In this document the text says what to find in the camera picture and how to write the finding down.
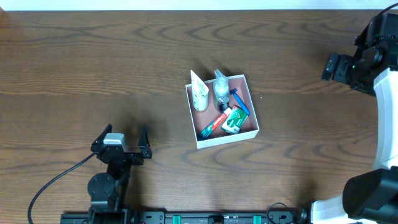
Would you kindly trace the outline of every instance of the black cable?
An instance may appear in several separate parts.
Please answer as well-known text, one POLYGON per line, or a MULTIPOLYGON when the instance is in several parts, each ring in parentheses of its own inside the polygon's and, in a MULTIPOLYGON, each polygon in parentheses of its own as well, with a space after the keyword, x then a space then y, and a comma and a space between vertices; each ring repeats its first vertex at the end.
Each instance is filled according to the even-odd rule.
POLYGON ((387 12, 388 10, 390 10, 390 9, 392 9, 393 7, 396 7, 396 6, 398 6, 398 3, 395 3, 395 4, 393 4, 393 5, 391 5, 391 6, 387 7, 387 8, 385 8, 383 11, 379 12, 378 16, 381 15, 381 14, 383 14, 383 13, 385 13, 385 12, 387 12))
POLYGON ((54 183, 54 181, 58 180, 59 178, 61 178, 62 176, 64 176, 65 174, 69 173, 70 171, 76 169, 77 167, 80 167, 83 163, 87 162, 87 160, 89 160, 91 157, 93 157, 95 155, 95 153, 93 152, 91 155, 89 155, 86 159, 83 159, 81 162, 79 162, 78 164, 74 165, 72 168, 66 170, 65 172, 63 172, 62 174, 54 177, 54 179, 50 180, 50 182, 46 183, 40 190, 39 192, 37 192, 37 194, 35 195, 35 197, 32 199, 32 201, 30 202, 29 208, 27 209, 27 219, 29 221, 29 224, 33 224, 32 221, 32 208, 33 208, 33 204, 35 203, 36 199, 39 197, 39 195, 47 188, 49 187, 50 184, 54 183))
POLYGON ((284 203, 282 203, 282 202, 277 202, 277 203, 273 203, 269 208, 268 208, 268 210, 267 210, 267 219, 268 219, 268 221, 270 221, 272 224, 276 224, 274 221, 272 221, 270 218, 269 218, 269 216, 268 216, 268 213, 269 213, 269 210, 271 210, 272 208, 273 208, 273 206, 275 206, 275 205, 283 205, 285 208, 287 208, 287 210, 293 215, 293 217, 294 217, 294 213, 292 212, 292 211, 290 211, 289 210, 289 208, 284 204, 284 203))

